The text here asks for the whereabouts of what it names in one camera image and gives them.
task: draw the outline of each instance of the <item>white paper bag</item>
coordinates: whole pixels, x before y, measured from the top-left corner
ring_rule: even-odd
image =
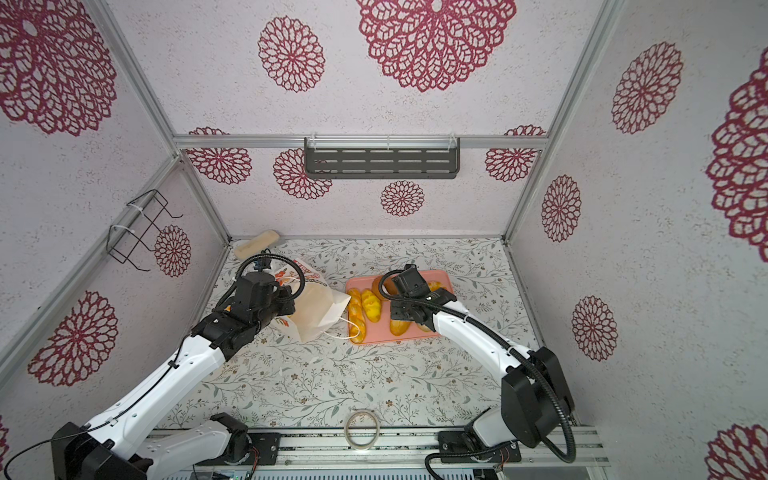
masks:
[[[349,303],[349,295],[330,288],[320,272],[307,262],[301,259],[294,261],[304,272],[304,290],[294,300],[296,312],[293,315],[278,316],[273,325],[289,338],[307,343],[339,321]],[[292,291],[299,288],[299,276],[290,265],[284,266],[274,275],[280,285],[290,286]]]

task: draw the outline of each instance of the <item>tape ring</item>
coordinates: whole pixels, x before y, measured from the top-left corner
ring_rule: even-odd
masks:
[[[368,416],[373,419],[373,422],[376,424],[376,434],[373,436],[373,439],[366,443],[365,445],[360,445],[359,443],[355,443],[352,441],[352,439],[349,436],[349,424],[352,423],[352,420],[356,419],[359,416]],[[373,444],[376,443],[376,440],[379,439],[379,433],[381,432],[381,428],[379,427],[379,419],[376,418],[376,415],[373,414],[373,412],[370,412],[369,410],[357,410],[355,412],[352,412],[352,415],[349,416],[346,423],[344,424],[344,439],[347,443],[349,443],[349,446],[352,447],[355,450],[367,450],[370,449]]]

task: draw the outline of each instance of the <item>robotic arm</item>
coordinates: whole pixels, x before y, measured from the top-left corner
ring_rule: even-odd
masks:
[[[298,273],[296,292],[264,271],[271,259],[290,264]],[[243,275],[252,263],[256,271]],[[262,253],[243,262],[217,307],[192,329],[167,363],[86,425],[69,422],[56,432],[51,442],[56,480],[159,480],[211,458],[245,462],[250,445],[247,427],[227,414],[159,441],[146,437],[199,381],[252,342],[275,316],[294,313],[293,300],[304,283],[302,270],[286,257]],[[573,401],[552,352],[543,347],[531,352],[500,337],[472,318],[452,293],[431,292],[415,265],[387,273],[379,292],[392,301],[393,319],[415,321],[447,336],[502,384],[500,407],[483,412],[462,434],[465,452],[514,439],[528,447],[545,442],[555,452],[557,447],[546,435],[559,424],[568,453],[555,453],[573,462],[575,447],[572,435],[568,441],[567,420]]]

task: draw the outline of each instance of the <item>black cable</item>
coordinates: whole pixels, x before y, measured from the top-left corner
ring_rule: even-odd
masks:
[[[288,263],[295,271],[299,274],[299,288],[296,289],[295,292],[291,296],[289,296],[286,299],[278,300],[280,302],[287,302],[289,300],[295,300],[304,290],[304,284],[306,283],[306,279],[304,278],[304,272],[301,270],[301,267],[296,264],[293,260],[291,260],[288,257],[283,257],[282,255],[277,255],[276,253],[257,253],[256,255],[253,255],[252,257],[248,257],[243,261],[237,269],[237,273],[235,273],[234,281],[232,282],[232,285],[230,288],[222,295],[221,298],[219,298],[219,301],[216,304],[216,307],[220,307],[224,304],[224,302],[227,301],[227,299],[232,295],[232,293],[237,288],[237,280],[243,275],[243,272],[245,271],[246,267],[256,260],[262,259],[262,258],[271,258],[274,260],[280,260],[281,262]]]
[[[541,372],[539,372],[539,370],[534,366],[533,363],[531,363],[530,360],[526,359],[516,349],[513,349],[511,345],[509,345],[507,341],[501,338],[496,332],[489,329],[479,320],[470,317],[466,313],[462,313],[457,310],[450,309],[443,305],[435,305],[433,303],[430,303],[427,300],[407,298],[404,296],[389,295],[389,293],[384,291],[384,280],[402,272],[403,270],[392,270],[391,272],[387,272],[386,274],[384,274],[382,276],[382,279],[379,281],[379,293],[384,298],[389,300],[397,300],[399,302],[407,302],[407,303],[413,303],[415,305],[427,306],[429,308],[440,310],[441,312],[445,312],[449,315],[453,315],[459,319],[464,319],[464,321],[466,321],[470,325],[473,325],[475,328],[479,329],[484,334],[491,337],[496,343],[498,343],[507,351],[507,354],[514,356],[514,358],[518,362],[520,362],[521,365],[523,365],[526,375],[533,378],[533,380],[538,382],[538,384],[543,388],[544,394],[547,396],[547,399],[551,402],[552,406],[554,407],[555,413],[558,414],[558,419],[560,420],[560,427],[563,429],[563,436],[565,437],[565,452],[560,450],[559,447],[557,447],[554,443],[552,443],[552,441],[547,437],[544,437],[543,439],[541,439],[541,442],[544,443],[544,445],[546,445],[547,448],[550,449],[552,453],[554,453],[554,456],[558,457],[563,462],[573,463],[576,460],[576,440],[574,438],[574,433],[573,433],[573,430],[571,429],[571,424],[568,422],[568,417],[565,415],[565,412],[563,412],[563,408],[560,407],[560,401],[558,400],[558,396],[554,393],[554,390],[552,389],[551,385],[549,385],[549,382],[544,377],[544,375]]]
[[[10,460],[8,460],[8,463],[6,463],[6,464],[5,464],[5,467],[3,468],[3,474],[5,474],[5,478],[6,478],[7,480],[13,480],[13,478],[11,478],[10,474],[8,473],[8,468],[11,466],[11,463],[12,463],[14,460],[16,460],[18,457],[20,457],[20,456],[24,455],[26,452],[29,452],[30,450],[32,450],[32,449],[35,449],[35,448],[39,447],[40,445],[44,445],[44,444],[46,444],[46,443],[49,443],[49,442],[53,442],[54,440],[57,440],[57,441],[58,441],[58,440],[70,439],[70,438],[72,438],[72,437],[76,437],[76,436],[78,436],[78,435],[83,435],[83,434],[85,434],[85,433],[89,433],[89,432],[93,432],[94,430],[98,430],[98,429],[100,429],[101,427],[104,427],[104,426],[106,426],[106,425],[109,425],[110,423],[112,423],[112,421],[113,421],[113,420],[117,420],[117,419],[119,419],[119,418],[120,418],[120,417],[122,417],[122,416],[123,416],[125,413],[127,413],[127,412],[128,412],[128,410],[130,410],[130,409],[134,408],[134,407],[136,406],[136,404],[137,404],[137,403],[139,403],[139,402],[140,402],[140,401],[141,401],[141,400],[142,400],[142,399],[143,399],[145,396],[147,396],[147,394],[149,394],[149,392],[151,392],[151,391],[152,391],[152,389],[154,389],[154,387],[156,387],[156,386],[157,386],[157,384],[158,384],[158,383],[160,383],[160,382],[161,382],[161,380],[162,380],[163,378],[165,378],[165,376],[166,376],[166,375],[167,375],[167,374],[168,374],[168,373],[169,373],[169,372],[170,372],[172,369],[174,369],[174,366],[175,366],[175,365],[178,365],[179,355],[181,354],[181,347],[182,347],[182,346],[184,346],[184,340],[186,340],[186,339],[187,339],[187,337],[188,337],[188,335],[185,335],[185,336],[184,336],[184,338],[183,338],[183,339],[181,339],[181,343],[179,344],[179,350],[178,350],[178,351],[176,351],[176,356],[174,357],[174,362],[173,362],[173,365],[169,366],[169,367],[168,367],[168,370],[166,370],[166,371],[165,371],[165,373],[163,373],[163,375],[162,375],[162,376],[161,376],[161,377],[160,377],[160,378],[159,378],[159,379],[158,379],[158,380],[157,380],[157,381],[156,381],[156,382],[155,382],[155,383],[154,383],[154,384],[153,384],[153,385],[152,385],[152,386],[149,388],[149,390],[147,390],[146,392],[144,392],[144,394],[142,394],[142,395],[141,395],[141,396],[138,398],[138,400],[136,400],[135,402],[131,403],[131,405],[130,405],[128,408],[126,408],[126,409],[125,409],[125,410],[123,410],[122,412],[118,413],[118,414],[117,414],[117,416],[115,416],[113,419],[109,419],[109,420],[107,420],[106,422],[102,423],[101,425],[99,425],[99,426],[96,426],[96,427],[94,427],[94,428],[92,428],[92,429],[84,430],[83,432],[73,433],[72,435],[66,435],[66,436],[63,436],[63,437],[58,437],[58,438],[56,438],[56,439],[54,439],[54,438],[52,438],[52,437],[51,437],[51,438],[49,438],[49,439],[47,439],[47,440],[43,440],[42,442],[37,442],[37,443],[35,443],[34,445],[31,445],[31,446],[27,447],[26,449],[23,449],[23,450],[21,450],[21,451],[20,451],[19,453],[17,453],[16,455],[13,455],[13,456],[11,457],[11,459],[10,459]]]
[[[424,458],[424,466],[427,468],[427,472],[434,478],[435,480],[443,480],[440,475],[435,472],[435,470],[432,469],[431,466],[429,466],[429,463],[434,460],[435,458],[455,458],[455,457],[475,457],[477,455],[486,455],[488,453],[497,452],[498,450],[503,449],[504,447],[509,447],[512,444],[512,442],[502,442],[499,443],[496,446],[487,448],[485,450],[478,450],[477,452],[465,452],[465,453],[430,453]]]

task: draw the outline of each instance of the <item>floral tablecloth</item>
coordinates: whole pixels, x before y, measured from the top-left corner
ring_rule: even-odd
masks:
[[[286,240],[271,250],[303,258],[342,291],[349,278],[406,263],[445,270],[456,296],[480,320],[537,347],[499,239]],[[209,309],[239,265],[230,254]],[[339,321],[329,333],[345,336],[346,323]],[[253,427],[339,426],[357,409],[374,410],[382,425],[463,425],[497,405],[500,392],[480,364],[446,338],[355,346],[321,336],[301,344],[270,326],[206,377],[158,428],[194,427],[218,412]]]

